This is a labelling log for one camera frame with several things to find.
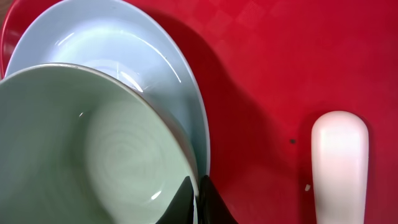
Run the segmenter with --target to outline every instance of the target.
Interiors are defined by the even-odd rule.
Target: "white object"
[[[319,224],[362,224],[369,137],[364,122],[344,111],[321,116],[312,128],[312,174]]]
[[[6,70],[74,63],[107,73],[171,113],[188,135],[199,176],[210,173],[210,135],[192,71],[177,45],[147,14],[121,0],[65,0],[25,31]]]

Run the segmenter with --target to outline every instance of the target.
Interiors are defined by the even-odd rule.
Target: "bowl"
[[[119,81],[50,63],[0,95],[1,223],[155,223],[186,176],[198,195],[188,139]]]
[[[199,175],[209,174],[210,137],[195,77],[166,31],[140,9],[120,0],[67,0],[50,7],[20,39],[6,76],[52,62],[104,72],[171,113],[191,140]]]

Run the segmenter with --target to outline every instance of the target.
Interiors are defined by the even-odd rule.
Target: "black object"
[[[199,192],[200,224],[237,224],[207,175],[201,179]]]
[[[237,224],[207,175],[200,182],[197,210],[199,224]],[[166,212],[156,224],[192,224],[192,221],[193,187],[189,176],[186,176]]]
[[[191,179],[186,176],[173,200],[156,224],[192,224],[193,188]]]

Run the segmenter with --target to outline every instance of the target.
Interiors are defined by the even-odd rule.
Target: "light green bowl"
[[[96,70],[45,64],[0,82],[0,223],[155,223],[191,177],[178,126]]]

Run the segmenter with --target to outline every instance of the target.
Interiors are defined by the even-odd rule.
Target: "red table surface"
[[[3,74],[27,26],[55,2],[14,1],[2,27]],[[210,176],[239,223],[316,222],[305,191],[310,130],[333,110],[369,129],[365,223],[398,223],[398,1],[129,2],[171,35],[195,74]]]

